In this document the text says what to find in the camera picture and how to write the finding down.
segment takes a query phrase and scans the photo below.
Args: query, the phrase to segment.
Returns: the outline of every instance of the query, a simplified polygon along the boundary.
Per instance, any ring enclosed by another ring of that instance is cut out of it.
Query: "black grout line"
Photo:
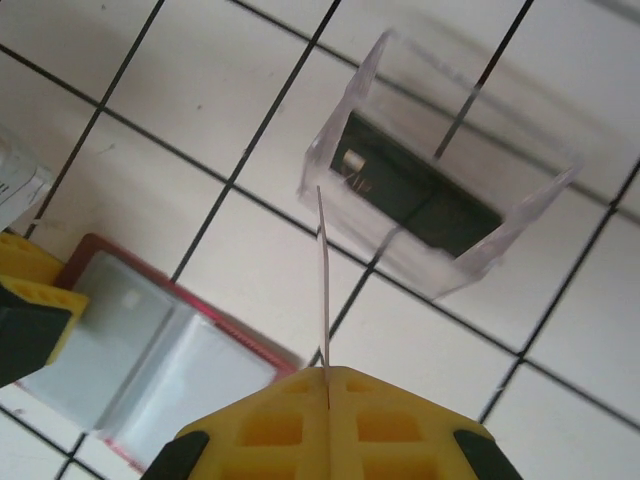
[[[77,88],[73,87],[69,83],[65,82],[64,80],[62,80],[62,79],[60,79],[58,77],[56,77],[51,72],[48,72],[47,70],[45,70],[42,67],[39,67],[38,65],[33,63],[31,60],[28,60],[27,58],[25,58],[22,55],[14,52],[10,48],[2,45],[1,43],[0,43],[0,52],[4,53],[5,55],[7,55],[8,57],[10,57],[13,60],[17,61],[18,63],[22,64],[23,66],[33,70],[34,72],[36,72],[37,74],[39,74],[42,77],[46,78],[50,82],[55,83],[60,88],[66,90],[67,92],[69,92],[69,93],[75,95],[76,97],[84,100],[88,104],[90,104],[90,105],[92,105],[94,107],[97,107],[100,104],[100,102],[98,102],[94,98],[91,98],[86,93],[81,92],[80,90],[78,90]]]
[[[467,100],[464,102],[464,105],[462,105],[462,108],[458,112],[458,115],[456,115],[456,118],[453,120],[453,123],[449,126],[449,129],[447,130],[447,133],[445,133],[444,138],[440,142],[440,145],[438,145],[438,148],[436,148],[436,151],[433,155],[434,158],[439,159],[442,157],[442,155],[444,154],[444,151],[449,146],[449,143],[451,143],[451,140],[453,140],[454,135],[456,134],[458,129],[462,126],[462,123],[465,117],[469,113],[469,110],[471,110],[471,106],[476,101],[476,98],[480,93],[480,89],[482,89],[486,81],[489,79],[491,72],[493,72],[494,68],[498,64],[500,57],[502,57],[502,54],[507,49],[509,42],[511,41],[516,31],[520,27],[520,24],[524,20],[524,17],[527,15],[527,12],[531,8],[532,4],[533,4],[533,0],[525,0],[524,4],[522,5],[522,8],[520,8],[520,11],[516,15],[516,18],[511,23],[509,30],[507,30],[507,33],[502,38],[502,41],[498,45],[498,48],[496,48],[496,51],[493,52],[493,55],[489,59],[487,66],[484,68],[484,71],[482,72],[482,74],[480,74],[480,78],[478,78],[478,81],[476,82],[476,85],[473,91],[471,92]]]
[[[90,467],[89,465],[87,465],[85,462],[81,461],[78,458],[75,458],[75,457],[72,458],[71,463],[77,465],[88,474],[93,475],[95,477],[95,480],[107,480],[107,478],[104,477],[102,474],[98,473],[97,470],[94,470],[92,467]]]
[[[25,422],[23,419],[21,419],[20,417],[18,417],[17,415],[15,415],[13,412],[11,412],[9,409],[7,409],[6,407],[4,407],[3,405],[0,404],[0,413],[4,414],[6,417],[8,417],[9,419],[11,419],[14,423],[17,423],[18,425],[20,425],[22,428],[24,428],[27,432],[29,432],[31,435],[33,435],[34,437],[36,437],[38,440],[40,440],[41,442],[45,443],[48,447],[52,448],[53,450],[55,450],[56,452],[58,452],[59,454],[61,454],[64,457],[69,458],[71,455],[71,452],[67,452],[64,448],[62,448],[60,445],[58,445],[56,442],[54,442],[53,440],[51,440],[49,437],[47,437],[45,434],[43,434],[42,432],[40,432],[39,430],[37,430],[36,428],[32,427],[31,425],[29,425],[27,422]],[[76,440],[76,444],[74,445],[74,449],[77,447],[78,449],[80,448],[81,444],[82,444],[82,440],[84,440],[83,435],[86,434],[82,434],[78,437],[78,440]],[[81,467],[82,469],[86,470],[87,472],[91,473],[93,476],[95,476],[98,480],[106,480],[104,479],[104,477],[102,477],[99,473],[97,473],[95,470],[93,470],[90,466],[86,465],[84,462],[80,461],[77,458],[72,458],[72,462],[76,463],[79,467]]]
[[[515,373],[518,371],[518,368],[520,367],[520,365],[522,365],[522,363],[524,363],[525,361],[524,359],[526,355],[529,353],[534,343],[536,342],[536,340],[544,330],[544,327],[548,324],[551,316],[555,312],[557,306],[560,304],[560,301],[564,298],[564,295],[568,291],[571,283],[573,283],[573,280],[576,278],[582,266],[584,265],[585,261],[587,260],[587,257],[593,251],[593,248],[595,247],[596,243],[600,239],[605,227],[607,226],[611,218],[613,218],[613,216],[616,214],[618,204],[622,201],[625,194],[631,187],[634,179],[638,175],[638,171],[640,171],[640,158],[638,158],[638,160],[636,161],[635,166],[633,167],[631,172],[629,172],[627,178],[625,179],[624,183],[620,187],[618,194],[612,200],[611,206],[607,209],[606,213],[603,215],[602,219],[598,223],[598,226],[593,231],[586,245],[580,252],[580,255],[578,255],[578,258],[576,259],[573,266],[571,267],[571,270],[569,270],[569,273],[567,274],[565,280],[562,282],[562,284],[558,288],[558,291],[556,292],[553,299],[549,303],[549,306],[547,307],[545,312],[542,314],[542,317],[540,318],[540,320],[538,321],[538,324],[536,325],[533,332],[529,336],[523,349],[518,353],[518,359],[513,363],[513,365],[511,365],[511,368],[509,369],[507,374],[504,376],[504,378],[500,382],[500,385],[498,386],[493,396],[491,397],[491,399],[483,409],[482,413],[478,417],[478,421],[480,423],[486,422],[489,416],[491,415],[491,413],[493,412],[493,410],[498,405],[500,399],[502,398],[502,395],[504,395],[504,392],[506,391],[507,387],[510,385],[511,381],[513,380]]]
[[[215,217],[215,215],[220,210],[220,207],[222,206],[222,202],[224,202],[225,198],[227,197],[227,195],[231,191],[232,185],[234,184],[234,182],[236,181],[236,179],[240,175],[240,172],[242,171],[242,169],[246,165],[247,161],[249,160],[249,156],[253,153],[253,150],[255,149],[256,145],[260,141],[260,138],[262,138],[262,135],[264,134],[265,130],[267,129],[267,126],[269,125],[269,122],[271,122],[272,118],[276,114],[276,111],[278,110],[278,107],[280,106],[280,104],[284,100],[284,97],[287,94],[287,92],[289,91],[289,89],[291,88],[291,85],[293,84],[294,80],[298,77],[298,74],[300,73],[300,70],[302,70],[302,67],[304,66],[305,62],[309,58],[309,55],[311,55],[311,52],[313,51],[316,43],[318,42],[318,39],[320,38],[320,35],[322,35],[322,32],[324,32],[324,29],[326,28],[327,24],[329,23],[329,20],[331,20],[331,17],[333,16],[333,14],[335,13],[336,9],[340,5],[340,2],[341,2],[341,0],[333,0],[333,2],[331,3],[331,6],[329,7],[329,10],[325,14],[325,16],[322,18],[322,21],[320,22],[320,25],[318,25],[318,28],[316,29],[315,33],[313,34],[313,37],[311,37],[311,40],[309,40],[309,42],[305,46],[305,49],[302,52],[302,55],[300,55],[300,58],[298,59],[298,61],[296,62],[295,66],[293,67],[293,70],[291,71],[291,73],[287,77],[287,80],[284,82],[284,85],[280,89],[280,92],[276,96],[276,99],[274,100],[273,104],[271,105],[271,107],[267,111],[267,114],[265,115],[265,117],[263,118],[262,122],[260,123],[260,126],[258,127],[258,130],[256,131],[256,133],[254,134],[253,138],[249,142],[249,145],[247,146],[247,148],[243,152],[242,157],[240,158],[240,161],[238,162],[236,167],[233,169],[233,172],[231,173],[231,176],[229,177],[229,180],[227,181],[227,183],[225,184],[224,188],[220,192],[220,195],[218,195],[218,198],[216,199],[215,203],[213,204],[213,207],[211,207],[211,210],[209,211],[209,213],[205,217],[204,221],[202,222],[202,225],[198,229],[198,232],[196,233],[196,235],[195,235],[193,241],[191,242],[191,244],[189,245],[189,248],[187,249],[187,251],[183,255],[182,259],[180,260],[180,263],[178,264],[178,267],[176,268],[176,271],[171,276],[171,281],[172,282],[176,282],[178,280],[178,278],[180,278],[180,275],[184,271],[187,263],[189,262],[189,260],[193,256],[193,253],[195,252],[195,250],[198,247],[198,245],[200,244],[200,241],[202,240],[202,237],[204,237],[204,234],[207,231],[207,229],[209,228],[209,225],[211,224],[211,222],[213,221],[213,218]]]
[[[49,437],[44,435],[42,432],[38,431],[37,429],[29,425],[27,422],[25,422],[23,419],[15,415],[12,411],[10,411],[8,408],[6,408],[2,404],[0,404],[0,413],[4,414],[6,417],[9,417],[15,423],[17,423],[22,428],[27,430],[31,435],[33,435],[34,437],[37,437],[42,442],[46,443],[49,447],[53,448],[56,452],[64,455],[65,457],[69,455],[69,453],[64,448],[62,448],[56,442],[54,442]]]
[[[293,28],[292,26],[287,25],[284,22],[281,22],[277,18],[272,17],[268,13],[265,13],[262,10],[257,9],[254,6],[244,2],[242,0],[228,0],[228,1],[230,3],[233,3],[234,5],[236,5],[237,7],[240,7],[243,10],[246,10],[247,12],[252,13],[253,15],[261,18],[262,20],[272,24],[274,27],[278,27],[279,29],[284,30],[285,32],[287,32],[289,34],[298,37],[300,40],[303,40],[303,41],[305,41],[307,43],[309,43],[311,41],[311,37],[309,37],[302,30],[298,30],[297,28]]]
[[[238,194],[240,194],[243,197],[247,198],[251,202],[256,203],[257,205],[259,205],[260,207],[262,207],[265,210],[269,211],[273,215],[279,217],[281,220],[283,220],[286,223],[288,223],[291,227],[296,228],[296,229],[300,230],[302,233],[305,233],[305,234],[309,235],[310,237],[314,237],[315,238],[315,236],[316,236],[315,230],[312,229],[311,227],[309,227],[308,225],[305,225],[304,223],[302,223],[298,219],[292,217],[288,213],[280,210],[279,208],[271,205],[266,200],[263,200],[262,198],[254,195],[249,190],[245,189],[244,187],[241,187],[238,184],[234,184],[232,188]],[[367,266],[367,262],[365,260],[363,260],[362,258],[358,257],[357,255],[351,253],[349,250],[345,249],[344,247],[338,245],[333,240],[328,239],[327,243],[329,244],[329,247],[331,247],[331,250],[339,253],[343,257],[348,258],[349,260],[351,260],[352,262],[356,263],[357,265],[359,265],[361,267],[366,267]]]
[[[612,417],[615,417],[618,421],[620,421],[621,423],[624,423],[627,427],[632,428],[637,433],[640,433],[640,422],[638,422],[637,420],[634,420],[633,418],[631,418],[630,416],[628,416],[625,413],[621,412],[620,410],[618,410],[616,408],[613,408],[610,405],[607,405],[602,400],[596,398],[595,396],[593,396],[590,393],[587,393],[582,388],[572,384],[568,380],[565,380],[564,378],[562,378],[561,376],[557,375],[556,373],[553,373],[551,370],[547,370],[545,367],[543,367],[542,365],[539,365],[538,363],[536,363],[533,360],[523,359],[522,363],[525,363],[526,365],[528,365],[532,369],[536,370],[541,375],[544,375],[545,377],[547,377],[549,380],[555,382],[556,384],[560,385],[561,387],[563,387],[563,388],[571,391],[572,393],[578,395],[580,398],[585,400],[587,403],[590,403],[591,405],[593,405],[597,409],[600,409],[600,410],[604,411],[605,413],[607,413],[608,415],[611,415]]]
[[[82,432],[78,436],[78,439],[76,440],[76,443],[73,445],[73,448],[69,452],[69,454],[67,456],[67,459],[62,464],[62,466],[58,470],[58,473],[56,474],[56,476],[54,477],[53,480],[61,480],[62,479],[62,477],[64,476],[65,472],[67,471],[67,468],[69,468],[69,464],[73,461],[73,457],[75,457],[76,453],[78,453],[78,450],[82,446],[82,443],[84,442],[84,439],[86,437],[87,437],[87,434],[84,433],[84,432]]]
[[[616,212],[618,215],[620,215],[622,218],[624,218],[625,220],[628,220],[629,222],[633,223],[636,227],[640,227],[640,214],[637,214],[631,210],[629,210],[627,207],[618,207],[618,211]]]
[[[402,283],[400,283],[395,278],[390,277],[389,275],[387,275],[386,273],[384,273],[384,272],[382,272],[380,270],[374,270],[373,273],[375,273],[378,277],[384,279],[388,283],[392,284],[397,289],[399,289],[399,290],[403,291],[404,293],[408,294],[410,297],[414,298],[415,300],[418,300],[419,302],[421,302],[421,303],[423,303],[425,305],[428,305],[429,307],[433,308],[438,313],[440,313],[441,315],[445,316],[448,320],[451,320],[453,323],[457,324],[458,326],[464,328],[465,330],[467,330],[467,331],[477,335],[478,337],[484,339],[485,341],[489,342],[494,347],[497,347],[498,349],[502,350],[503,352],[505,352],[505,353],[507,353],[509,355],[512,355],[512,356],[518,355],[518,352],[516,352],[513,348],[511,348],[509,345],[504,343],[502,340],[498,339],[497,337],[494,337],[492,334],[490,334],[488,332],[485,332],[483,329],[473,325],[466,318],[463,318],[463,317],[455,314],[454,312],[442,307],[441,305],[439,305],[435,301],[431,300],[430,298],[427,298],[426,296],[424,296],[420,292],[417,292],[417,291],[407,287],[406,285],[403,285]]]
[[[120,64],[120,68],[118,68],[118,71],[116,72],[115,76],[113,77],[113,80],[111,80],[111,83],[107,87],[107,91],[105,92],[104,96],[102,97],[102,100],[100,100],[100,103],[98,104],[98,106],[94,110],[93,114],[91,115],[91,118],[89,119],[89,122],[87,123],[87,126],[84,128],[84,131],[80,135],[80,138],[78,139],[78,141],[76,142],[75,146],[73,147],[73,150],[71,151],[71,154],[69,155],[69,158],[67,158],[67,161],[64,163],[64,165],[62,166],[62,169],[60,170],[60,172],[56,176],[56,179],[53,182],[53,185],[51,186],[51,190],[49,190],[49,192],[47,193],[47,196],[45,197],[44,201],[40,205],[40,208],[38,209],[38,213],[36,213],[36,215],[35,215],[35,217],[33,219],[34,223],[29,225],[29,228],[27,229],[27,231],[26,231],[26,233],[24,235],[25,238],[28,239],[29,237],[31,237],[31,235],[33,234],[33,231],[36,229],[37,225],[36,225],[35,221],[41,219],[42,215],[44,215],[44,212],[47,210],[47,207],[51,203],[51,200],[53,199],[53,196],[58,191],[58,188],[60,187],[60,184],[62,183],[62,180],[64,180],[64,177],[67,175],[67,172],[71,168],[71,165],[73,165],[73,162],[76,159],[76,157],[78,156],[78,153],[80,152],[80,149],[82,148],[82,146],[84,145],[84,142],[86,141],[87,137],[89,136],[89,133],[91,132],[91,129],[93,128],[93,126],[98,121],[98,117],[100,117],[100,113],[102,112],[102,109],[104,108],[104,106],[109,101],[109,98],[111,98],[111,95],[113,94],[114,90],[118,86],[118,82],[122,78],[122,75],[124,75],[124,72],[127,69],[127,67],[129,66],[129,64],[131,63],[131,60],[133,59],[133,56],[138,51],[138,48],[140,47],[140,44],[142,43],[142,40],[144,39],[145,35],[149,31],[149,28],[151,27],[151,24],[155,20],[156,16],[158,15],[158,12],[160,11],[160,8],[162,8],[162,5],[164,4],[164,1],[165,0],[158,0],[156,2],[156,4],[154,5],[153,10],[151,10],[151,13],[147,17],[147,20],[145,21],[144,25],[142,26],[142,29],[140,30],[140,33],[138,33],[138,36],[136,37],[136,39],[133,42],[133,45],[131,46],[131,48],[127,52],[126,57],[124,58],[124,60]]]
[[[138,133],[139,135],[141,135],[142,137],[146,138],[147,140],[151,141],[152,143],[156,144],[160,148],[163,148],[164,150],[167,150],[168,152],[171,152],[176,157],[178,157],[181,160],[185,161],[186,163],[188,163],[192,167],[195,167],[196,169],[200,170],[202,173],[204,173],[204,174],[206,174],[206,175],[218,180],[219,182],[222,182],[222,183],[227,183],[228,182],[229,179],[227,177],[225,177],[224,175],[222,175],[221,173],[219,173],[216,170],[214,170],[213,168],[208,167],[205,164],[199,162],[198,160],[196,160],[195,158],[193,158],[189,154],[183,152],[182,150],[180,150],[177,147],[174,147],[170,143],[162,140],[160,137],[158,137],[157,135],[154,135],[153,133],[145,130],[141,126],[133,123],[131,120],[123,117],[122,115],[120,115],[119,113],[115,112],[114,110],[111,110],[109,107],[104,107],[103,113],[105,115],[108,115],[109,117],[113,118],[114,120],[122,123],[123,125],[129,127],[131,130],[133,130],[134,132]]]

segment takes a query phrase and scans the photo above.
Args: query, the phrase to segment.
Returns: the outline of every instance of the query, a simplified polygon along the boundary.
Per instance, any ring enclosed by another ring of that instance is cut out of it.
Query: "transparent plastic container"
[[[523,162],[474,118],[507,122],[544,161]],[[480,280],[581,166],[573,148],[388,30],[309,147],[298,193],[317,209],[319,185],[329,223],[437,297]]]

